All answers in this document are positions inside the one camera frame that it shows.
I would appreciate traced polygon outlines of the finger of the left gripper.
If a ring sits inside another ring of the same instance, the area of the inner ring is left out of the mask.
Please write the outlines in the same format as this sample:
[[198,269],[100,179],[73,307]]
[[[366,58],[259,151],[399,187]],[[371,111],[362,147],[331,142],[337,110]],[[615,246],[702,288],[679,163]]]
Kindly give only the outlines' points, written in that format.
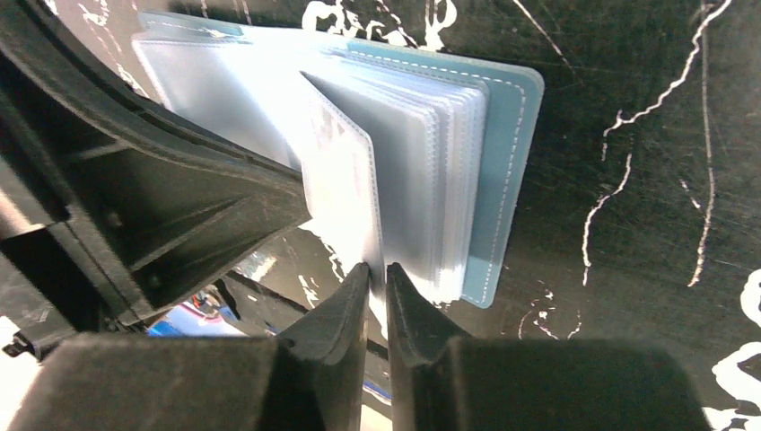
[[138,95],[42,2],[2,2],[7,355],[141,330],[306,215],[297,172]]

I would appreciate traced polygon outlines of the blue card holder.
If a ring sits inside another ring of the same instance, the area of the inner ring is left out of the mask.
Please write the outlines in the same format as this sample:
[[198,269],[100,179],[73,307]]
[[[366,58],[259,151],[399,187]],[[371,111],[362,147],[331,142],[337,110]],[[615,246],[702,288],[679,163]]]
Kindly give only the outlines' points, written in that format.
[[494,300],[545,90],[531,68],[323,32],[143,11],[133,49],[169,111],[292,168],[318,237],[434,304]]

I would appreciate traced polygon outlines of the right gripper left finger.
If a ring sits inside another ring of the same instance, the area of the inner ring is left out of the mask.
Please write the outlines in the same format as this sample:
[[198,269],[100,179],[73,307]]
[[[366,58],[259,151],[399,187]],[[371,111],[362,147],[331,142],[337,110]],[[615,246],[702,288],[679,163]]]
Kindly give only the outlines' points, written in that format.
[[370,268],[274,337],[82,334],[45,360],[12,430],[356,430]]

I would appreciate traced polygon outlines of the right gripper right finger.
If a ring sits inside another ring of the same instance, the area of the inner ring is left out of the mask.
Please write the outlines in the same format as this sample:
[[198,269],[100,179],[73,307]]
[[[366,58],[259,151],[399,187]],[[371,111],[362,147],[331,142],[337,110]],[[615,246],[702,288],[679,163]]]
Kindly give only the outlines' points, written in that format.
[[387,268],[396,430],[705,430],[664,351],[614,340],[476,338]]

